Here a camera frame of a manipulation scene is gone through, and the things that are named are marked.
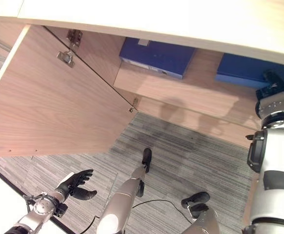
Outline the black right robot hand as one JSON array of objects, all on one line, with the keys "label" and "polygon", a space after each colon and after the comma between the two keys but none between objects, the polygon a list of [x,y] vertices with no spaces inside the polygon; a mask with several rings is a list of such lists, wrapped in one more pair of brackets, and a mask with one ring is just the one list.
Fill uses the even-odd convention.
[{"label": "black right robot hand", "polygon": [[284,80],[273,70],[263,72],[264,79],[269,83],[268,86],[256,90],[257,100],[284,92]]}]

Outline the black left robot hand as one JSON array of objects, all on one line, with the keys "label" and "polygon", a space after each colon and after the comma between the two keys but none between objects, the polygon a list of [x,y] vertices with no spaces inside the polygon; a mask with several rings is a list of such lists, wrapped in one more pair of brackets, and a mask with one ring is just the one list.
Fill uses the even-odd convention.
[{"label": "black left robot hand", "polygon": [[93,169],[88,169],[78,173],[70,173],[59,183],[55,191],[63,195],[64,201],[68,196],[79,200],[90,200],[97,194],[97,190],[88,191],[80,188],[80,185],[84,185],[93,175],[93,172]]}]

